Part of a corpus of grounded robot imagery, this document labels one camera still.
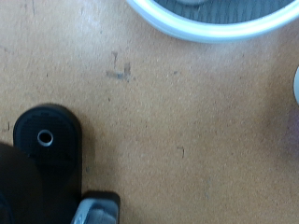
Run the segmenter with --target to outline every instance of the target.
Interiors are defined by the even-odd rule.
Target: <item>brown floor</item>
[[[83,190],[117,191],[121,224],[298,223],[298,31],[197,44],[122,0],[0,0],[1,140],[62,104],[83,127]]]

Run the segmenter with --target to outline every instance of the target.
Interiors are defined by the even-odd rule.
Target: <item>black object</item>
[[[0,223],[43,224],[42,183],[34,163],[0,143]]]
[[[40,173],[46,223],[70,223],[81,198],[82,133],[78,119],[60,105],[39,105],[17,120],[14,147]]]

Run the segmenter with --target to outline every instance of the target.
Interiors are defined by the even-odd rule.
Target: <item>hole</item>
[[[53,134],[48,130],[42,130],[38,133],[37,141],[42,147],[49,147],[53,143]]]

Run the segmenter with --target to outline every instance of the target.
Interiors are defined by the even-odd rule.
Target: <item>white plastic rim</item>
[[[146,21],[163,33],[180,39],[206,43],[233,41],[262,35],[299,18],[299,0],[260,19],[227,25],[185,19],[153,0],[127,0],[127,2]]]

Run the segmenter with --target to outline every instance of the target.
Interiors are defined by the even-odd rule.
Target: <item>black base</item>
[[[46,223],[70,223],[81,198],[82,133],[77,118],[60,105],[39,105],[19,117],[13,140],[41,175]]]

